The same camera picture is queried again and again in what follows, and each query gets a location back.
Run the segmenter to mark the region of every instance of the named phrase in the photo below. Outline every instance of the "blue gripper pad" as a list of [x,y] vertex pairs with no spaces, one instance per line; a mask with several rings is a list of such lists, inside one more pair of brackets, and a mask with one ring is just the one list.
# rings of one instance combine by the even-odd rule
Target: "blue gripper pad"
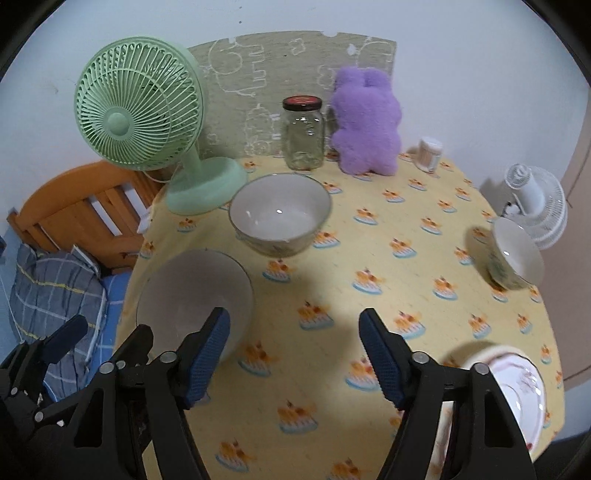
[[185,402],[190,408],[197,400],[205,395],[209,381],[220,360],[226,340],[230,335],[230,314],[222,310],[205,345],[197,354],[189,369],[189,385],[185,395]]
[[359,337],[378,377],[384,397],[395,406],[402,405],[404,392],[402,391],[400,368],[392,358],[378,328],[366,310],[359,315]]

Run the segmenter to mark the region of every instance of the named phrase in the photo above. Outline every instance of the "stuffed animal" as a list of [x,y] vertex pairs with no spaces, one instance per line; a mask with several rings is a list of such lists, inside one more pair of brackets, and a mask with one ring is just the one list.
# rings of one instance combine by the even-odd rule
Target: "stuffed animal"
[[377,69],[342,67],[330,104],[339,125],[332,146],[339,152],[341,170],[349,175],[369,171],[394,175],[402,112],[388,75]]

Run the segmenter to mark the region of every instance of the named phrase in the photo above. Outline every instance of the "bolt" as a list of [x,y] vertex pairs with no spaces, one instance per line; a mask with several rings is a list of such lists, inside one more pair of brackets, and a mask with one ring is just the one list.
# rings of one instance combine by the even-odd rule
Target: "bolt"
[[488,372],[491,371],[488,368],[487,364],[474,364],[474,370],[476,370],[476,373],[479,373],[481,375],[486,375]]
[[425,352],[414,352],[413,360],[418,364],[426,364],[429,361],[429,356]]
[[111,362],[105,362],[99,367],[99,372],[102,374],[110,374],[115,369]]
[[160,361],[164,364],[171,364],[177,359],[177,354],[174,352],[164,352],[160,355]]

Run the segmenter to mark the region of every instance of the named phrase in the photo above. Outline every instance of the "yellow tablecloth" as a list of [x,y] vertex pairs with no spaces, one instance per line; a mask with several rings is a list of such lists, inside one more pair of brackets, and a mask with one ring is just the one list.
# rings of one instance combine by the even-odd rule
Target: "yellow tablecloth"
[[[434,175],[399,162],[395,177],[346,176],[331,162],[314,171],[332,194],[333,212],[313,247],[282,261],[236,238],[225,209],[185,219],[155,202],[118,345],[135,327],[150,274],[186,249],[231,255],[255,292],[244,346],[219,365],[210,399],[187,412],[213,479],[245,470],[257,480],[377,476],[400,417],[364,358],[357,322],[366,307],[440,362],[461,365],[493,343],[522,349],[547,393],[533,457],[562,428],[560,359],[539,292],[494,290],[486,272],[490,206],[450,161]],[[283,159],[269,157],[245,168],[251,178],[288,171]],[[434,456],[429,476],[438,474]]]

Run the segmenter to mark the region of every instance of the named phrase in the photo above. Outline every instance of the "bed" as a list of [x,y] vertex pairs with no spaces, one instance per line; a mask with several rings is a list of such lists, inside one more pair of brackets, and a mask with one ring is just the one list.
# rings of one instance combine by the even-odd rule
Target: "bed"
[[51,179],[8,216],[24,244],[10,299],[17,340],[50,335],[76,313],[85,314],[89,324],[70,357],[48,370],[52,400],[84,387],[111,357],[144,240],[137,233],[140,219],[160,187],[142,172],[100,161]]

